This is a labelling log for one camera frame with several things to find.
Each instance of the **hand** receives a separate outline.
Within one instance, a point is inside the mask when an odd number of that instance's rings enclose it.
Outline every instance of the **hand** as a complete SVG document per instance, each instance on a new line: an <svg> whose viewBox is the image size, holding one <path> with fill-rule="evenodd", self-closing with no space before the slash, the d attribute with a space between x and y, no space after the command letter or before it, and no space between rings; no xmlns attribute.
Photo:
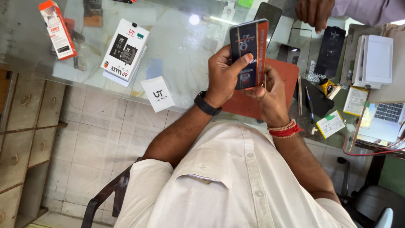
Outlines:
<svg viewBox="0 0 405 228"><path fill-rule="evenodd" d="M204 100L214 108L221 107L232 97L238 74L250 63L253 55L246 54L232 65L228 61L230 58L230 45L227 45L208 60L209 85Z"/></svg>
<svg viewBox="0 0 405 228"><path fill-rule="evenodd" d="M327 28L328 17L332 8L335 6L335 0L298 0L295 5L297 18L315 27L317 34Z"/></svg>
<svg viewBox="0 0 405 228"><path fill-rule="evenodd" d="M241 90L241 92L258 101L260 116L269 127L282 127L290 123L284 82L274 67L266 65L265 69L266 88L256 86L251 90Z"/></svg>

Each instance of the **office chair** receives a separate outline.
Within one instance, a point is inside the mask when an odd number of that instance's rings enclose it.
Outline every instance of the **office chair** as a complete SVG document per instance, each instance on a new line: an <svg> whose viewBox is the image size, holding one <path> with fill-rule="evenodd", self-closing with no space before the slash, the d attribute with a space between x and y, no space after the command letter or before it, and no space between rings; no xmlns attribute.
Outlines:
<svg viewBox="0 0 405 228"><path fill-rule="evenodd" d="M378 185L365 185L348 196L350 162L343 157L337 162L345 164L342 191L337 195L354 221L363 228L404 227L405 197Z"/></svg>
<svg viewBox="0 0 405 228"><path fill-rule="evenodd" d="M113 217L118 217L119 213L121 212L122 203L124 202L124 196L129 182L131 167L132 165L130 165L117 177L115 177L93 199L89 201L89 203L87 204L86 212L84 213L81 228L92 227L94 215L96 214L98 207L113 193L113 191L115 192Z"/></svg>

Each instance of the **glue tube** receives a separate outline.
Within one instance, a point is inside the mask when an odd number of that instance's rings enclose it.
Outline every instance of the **glue tube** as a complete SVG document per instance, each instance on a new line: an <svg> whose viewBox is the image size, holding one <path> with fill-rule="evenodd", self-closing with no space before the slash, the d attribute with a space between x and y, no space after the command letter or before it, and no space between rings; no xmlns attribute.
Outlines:
<svg viewBox="0 0 405 228"><path fill-rule="evenodd" d="M327 96L333 90L335 84L327 78L322 79L319 77L319 86L322 88L325 96Z"/></svg>

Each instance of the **glass table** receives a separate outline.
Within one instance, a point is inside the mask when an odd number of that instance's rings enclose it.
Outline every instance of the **glass table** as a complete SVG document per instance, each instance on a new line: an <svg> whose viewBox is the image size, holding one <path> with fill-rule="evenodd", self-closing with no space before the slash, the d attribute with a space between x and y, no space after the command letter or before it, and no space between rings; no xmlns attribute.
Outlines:
<svg viewBox="0 0 405 228"><path fill-rule="evenodd" d="M219 0L137 0L126 4L112 0L102 0L102 27L83 26L83 0L55 0L64 18L75 21L74 30L83 35L84 42L75 44L79 55L86 62L84 71L75 69L73 58L60 61L51 54L51 40L38 5L44 0L14 0L0 6L0 67L10 71L27 72L36 77L81 87L116 97L150 104L141 81L150 77L153 69L159 68L170 90L175 106L172 111L185 112L194 103L194 97L208 86L207 60L222 46L229 43L229 27L253 20L257 8L263 0L255 0L248 8L234 1ZM305 77L311 61L316 61L323 34L290 16L295 14L294 0L270 0L269 3L283 9L283 15L267 49L268 58L277 58L281 44L301 49L297 65ZM233 16L226 17L224 8L234 10ZM190 17L197 15L197 23ZM150 31L148 49L142 58L136 78L128 88L113 82L102 75L100 68L118 22L124 18L136 22ZM328 25L344 29L345 22L330 18ZM339 77L332 80L337 84ZM347 90L341 90L334 98L335 107L350 126L341 130L348 143L346 151L354 146L354 136L358 117L342 112ZM293 99L290 116L296 119L307 134L312 127L309 113L303 108L298 116L298 105ZM266 131L265 123L256 119L222 113L220 117L236 118L260 130ZM307 136L327 145L342 148L343 137L333 135L323 139L321 135Z"/></svg>

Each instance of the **orange product box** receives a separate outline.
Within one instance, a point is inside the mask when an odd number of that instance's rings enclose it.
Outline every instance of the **orange product box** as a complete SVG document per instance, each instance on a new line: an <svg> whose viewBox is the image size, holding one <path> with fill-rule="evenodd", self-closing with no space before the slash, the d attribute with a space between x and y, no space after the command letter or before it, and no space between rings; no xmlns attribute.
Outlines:
<svg viewBox="0 0 405 228"><path fill-rule="evenodd" d="M39 4L42 18L47 25L53 47L60 60L77 56L69 31L56 2L48 0Z"/></svg>

